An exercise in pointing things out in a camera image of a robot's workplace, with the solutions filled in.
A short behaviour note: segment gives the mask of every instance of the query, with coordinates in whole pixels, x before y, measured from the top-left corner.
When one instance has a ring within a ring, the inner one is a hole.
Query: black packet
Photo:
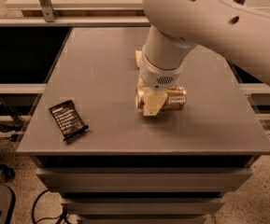
[[[89,129],[89,126],[81,120],[72,100],[55,105],[49,108],[49,111],[56,120],[64,141]]]

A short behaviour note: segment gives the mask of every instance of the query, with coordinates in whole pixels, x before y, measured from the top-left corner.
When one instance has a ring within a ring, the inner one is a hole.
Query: gray drawer
[[[224,204],[222,198],[173,199],[62,199],[69,214],[85,216],[205,215],[214,214]]]
[[[50,191],[220,192],[238,189],[250,169],[229,168],[53,168],[37,176]]]
[[[205,221],[206,220],[204,216],[179,216],[179,217],[78,216],[78,224],[203,224]]]

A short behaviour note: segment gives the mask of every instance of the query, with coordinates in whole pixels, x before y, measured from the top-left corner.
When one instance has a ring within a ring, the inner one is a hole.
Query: gray tabletop
[[[197,47],[185,60],[183,111],[135,109],[135,50],[149,28],[74,28],[18,152],[27,155],[257,155],[270,140],[225,60]],[[71,144],[49,107],[72,99],[89,131]]]

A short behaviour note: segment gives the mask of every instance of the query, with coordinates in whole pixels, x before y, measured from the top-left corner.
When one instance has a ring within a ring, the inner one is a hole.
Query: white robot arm
[[[140,64],[140,77],[148,87],[175,85],[182,61],[195,44],[270,85],[269,14],[231,0],[143,0],[143,8],[152,24]]]

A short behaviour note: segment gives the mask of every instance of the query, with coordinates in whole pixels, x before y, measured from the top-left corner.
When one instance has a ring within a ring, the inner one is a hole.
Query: concrete floor
[[[19,11],[9,11],[0,0],[0,18],[21,17]],[[247,0],[247,7],[264,10],[270,13],[270,0]],[[0,133],[0,137],[10,136],[10,133]],[[15,153],[14,144],[0,140],[0,163],[13,167],[16,177],[8,181],[16,193],[17,202],[12,217],[12,224],[29,224],[31,208],[36,196],[45,189],[36,177],[36,167],[27,157]],[[206,217],[206,224],[270,224],[270,156],[261,157],[253,165],[254,175],[238,191],[225,195],[226,204],[214,216]],[[0,184],[4,180],[0,174]],[[60,196],[47,193],[38,203],[36,219],[41,217],[57,217],[61,214]]]

